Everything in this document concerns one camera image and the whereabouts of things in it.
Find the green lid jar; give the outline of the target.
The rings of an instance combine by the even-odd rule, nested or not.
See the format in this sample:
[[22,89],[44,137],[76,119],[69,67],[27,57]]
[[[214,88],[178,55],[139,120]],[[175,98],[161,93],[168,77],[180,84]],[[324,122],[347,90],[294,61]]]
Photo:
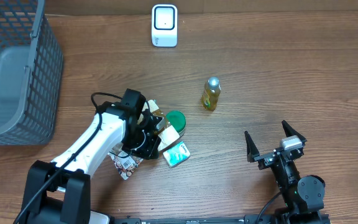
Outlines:
[[181,111],[170,111],[167,113],[166,118],[170,124],[175,128],[177,133],[182,137],[185,133],[186,118]]

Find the brown snack pouch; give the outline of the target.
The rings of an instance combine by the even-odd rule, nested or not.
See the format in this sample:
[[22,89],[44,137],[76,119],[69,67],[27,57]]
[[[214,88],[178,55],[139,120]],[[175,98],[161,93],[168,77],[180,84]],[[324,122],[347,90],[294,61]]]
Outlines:
[[[161,138],[162,142],[158,146],[158,153],[168,149],[174,142],[176,142],[180,135],[177,133],[175,128],[170,124],[169,120],[166,118],[166,113],[164,113],[156,104],[155,100],[149,100],[144,104],[142,112],[146,109],[149,109],[154,116],[162,117],[162,121],[157,125],[157,134]],[[144,116],[140,115],[137,121],[137,124],[140,124]],[[126,180],[128,179],[134,171],[138,168],[139,164],[146,160],[141,159],[136,156],[130,156],[122,150],[123,143],[120,142],[118,145],[114,146],[108,155],[111,157],[114,165],[120,174],[120,176]]]

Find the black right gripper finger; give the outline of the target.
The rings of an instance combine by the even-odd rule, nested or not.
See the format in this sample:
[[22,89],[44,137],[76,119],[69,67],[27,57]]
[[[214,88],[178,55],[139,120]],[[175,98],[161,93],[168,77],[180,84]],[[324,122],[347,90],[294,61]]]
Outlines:
[[298,131],[293,129],[285,120],[282,121],[282,126],[286,137],[297,136],[302,143],[307,142],[307,139],[301,135]]
[[244,136],[245,136],[246,145],[247,145],[247,161],[255,162],[255,158],[260,156],[259,150],[257,149],[257,147],[256,147],[255,143],[253,142],[248,131],[244,132]]

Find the yellow liquid bottle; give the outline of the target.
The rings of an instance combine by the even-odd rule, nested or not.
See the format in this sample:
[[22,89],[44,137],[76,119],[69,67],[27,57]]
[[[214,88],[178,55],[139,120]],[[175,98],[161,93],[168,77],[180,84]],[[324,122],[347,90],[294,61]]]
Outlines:
[[221,86],[218,77],[210,77],[204,84],[204,92],[201,96],[201,103],[207,110],[215,110],[221,93]]

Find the teal tissue pack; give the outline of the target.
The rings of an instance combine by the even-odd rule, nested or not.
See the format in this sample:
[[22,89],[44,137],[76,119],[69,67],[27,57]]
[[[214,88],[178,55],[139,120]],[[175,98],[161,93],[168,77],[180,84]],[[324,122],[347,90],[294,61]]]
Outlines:
[[187,160],[191,156],[191,153],[186,147],[185,143],[182,141],[170,149],[164,151],[163,156],[169,167],[175,167],[183,161]]

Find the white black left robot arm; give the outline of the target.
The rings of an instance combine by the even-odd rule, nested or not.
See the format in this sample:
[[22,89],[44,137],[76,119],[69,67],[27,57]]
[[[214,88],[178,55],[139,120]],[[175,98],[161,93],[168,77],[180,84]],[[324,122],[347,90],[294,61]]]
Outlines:
[[167,121],[131,89],[115,103],[94,107],[93,121],[71,147],[52,162],[32,164],[15,223],[114,223],[112,216],[91,209],[92,176],[119,144],[126,157],[158,158],[158,133]]

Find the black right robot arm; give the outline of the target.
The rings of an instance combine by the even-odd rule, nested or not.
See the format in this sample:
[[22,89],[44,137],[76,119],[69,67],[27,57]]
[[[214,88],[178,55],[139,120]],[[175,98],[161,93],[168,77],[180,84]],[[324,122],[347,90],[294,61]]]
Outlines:
[[275,194],[261,209],[256,223],[330,223],[324,208],[325,182],[317,175],[300,176],[295,160],[304,155],[307,139],[282,121],[286,137],[280,146],[261,155],[248,131],[244,132],[247,161],[257,162],[258,168],[271,169],[278,185]]

